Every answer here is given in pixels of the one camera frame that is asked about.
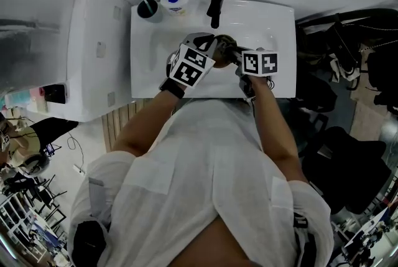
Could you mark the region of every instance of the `white sink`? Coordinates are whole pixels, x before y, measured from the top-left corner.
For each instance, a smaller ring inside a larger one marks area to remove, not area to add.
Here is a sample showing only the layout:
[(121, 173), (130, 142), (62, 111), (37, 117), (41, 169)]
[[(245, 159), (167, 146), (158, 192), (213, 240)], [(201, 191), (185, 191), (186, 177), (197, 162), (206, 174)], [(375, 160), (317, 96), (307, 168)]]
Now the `white sink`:
[[(131, 93), (133, 98), (152, 98), (166, 77), (169, 55), (176, 51), (183, 39), (192, 32), (226, 34), (239, 46), (263, 47), (279, 52), (279, 74), (272, 77), (274, 95), (292, 98), (296, 88), (296, 40), (294, 10), (285, 6), (255, 1), (224, 0), (220, 26), (213, 29), (206, 15), (210, 0), (190, 0), (188, 14), (171, 17), (164, 12), (158, 24), (147, 22), (131, 8)], [(239, 88), (236, 66), (217, 69), (195, 89), (187, 89), (192, 98), (244, 98)]]

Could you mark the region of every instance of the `cup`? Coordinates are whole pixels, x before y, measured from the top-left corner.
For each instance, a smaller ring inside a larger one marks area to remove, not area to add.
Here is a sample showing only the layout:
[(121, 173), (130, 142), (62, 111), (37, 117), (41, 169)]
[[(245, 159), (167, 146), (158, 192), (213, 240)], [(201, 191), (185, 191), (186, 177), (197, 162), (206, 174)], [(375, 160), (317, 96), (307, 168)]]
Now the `cup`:
[(152, 8), (154, 14), (152, 15), (148, 9), (147, 4), (144, 1), (141, 1), (137, 7), (138, 16), (145, 19), (146, 21), (153, 22), (154, 24), (157, 22), (161, 22), (163, 19), (163, 14), (159, 4), (157, 3), (156, 0), (147, 0), (147, 1), (150, 7)]

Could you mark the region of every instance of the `wooden floor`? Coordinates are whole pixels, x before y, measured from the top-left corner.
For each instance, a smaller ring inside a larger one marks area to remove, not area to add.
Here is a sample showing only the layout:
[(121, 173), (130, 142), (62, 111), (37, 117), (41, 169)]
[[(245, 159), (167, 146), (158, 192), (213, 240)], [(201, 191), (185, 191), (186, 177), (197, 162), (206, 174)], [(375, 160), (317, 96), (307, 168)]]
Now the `wooden floor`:
[(102, 116), (106, 152), (111, 151), (111, 147), (123, 126), (150, 101), (151, 99), (138, 99)]

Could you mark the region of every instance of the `black faucet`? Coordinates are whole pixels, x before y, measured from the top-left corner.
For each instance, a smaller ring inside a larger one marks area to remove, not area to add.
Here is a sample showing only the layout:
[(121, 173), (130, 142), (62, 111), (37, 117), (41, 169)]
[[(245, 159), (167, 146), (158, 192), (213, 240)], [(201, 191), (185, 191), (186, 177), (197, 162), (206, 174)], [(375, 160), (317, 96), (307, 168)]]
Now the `black faucet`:
[(211, 0), (207, 16), (211, 17), (211, 28), (217, 29), (220, 25), (221, 7), (224, 0)]

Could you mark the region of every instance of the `soap bottle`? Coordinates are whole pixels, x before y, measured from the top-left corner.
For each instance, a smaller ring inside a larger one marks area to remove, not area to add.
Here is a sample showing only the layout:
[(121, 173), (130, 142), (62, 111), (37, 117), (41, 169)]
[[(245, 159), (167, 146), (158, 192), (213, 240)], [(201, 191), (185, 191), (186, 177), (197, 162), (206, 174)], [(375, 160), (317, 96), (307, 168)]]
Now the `soap bottle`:
[(171, 16), (183, 16), (187, 13), (188, 0), (160, 0), (160, 4)]

